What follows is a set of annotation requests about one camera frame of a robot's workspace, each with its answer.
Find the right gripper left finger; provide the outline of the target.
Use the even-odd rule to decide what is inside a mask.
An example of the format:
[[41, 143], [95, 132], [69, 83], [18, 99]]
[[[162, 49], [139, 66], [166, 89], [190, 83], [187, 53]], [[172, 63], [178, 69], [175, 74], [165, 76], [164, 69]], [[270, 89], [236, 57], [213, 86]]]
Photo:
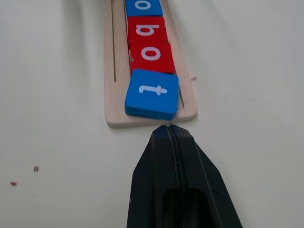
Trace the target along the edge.
[[128, 228], [180, 228], [185, 180], [177, 125], [155, 129], [133, 171]]

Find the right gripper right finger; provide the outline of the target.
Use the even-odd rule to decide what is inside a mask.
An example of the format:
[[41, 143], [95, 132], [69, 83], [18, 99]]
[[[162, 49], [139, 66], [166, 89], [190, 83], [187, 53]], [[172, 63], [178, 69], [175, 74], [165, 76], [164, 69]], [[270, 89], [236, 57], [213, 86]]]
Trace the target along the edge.
[[240, 228], [242, 224], [219, 170], [189, 131], [170, 125], [179, 177], [179, 228]]

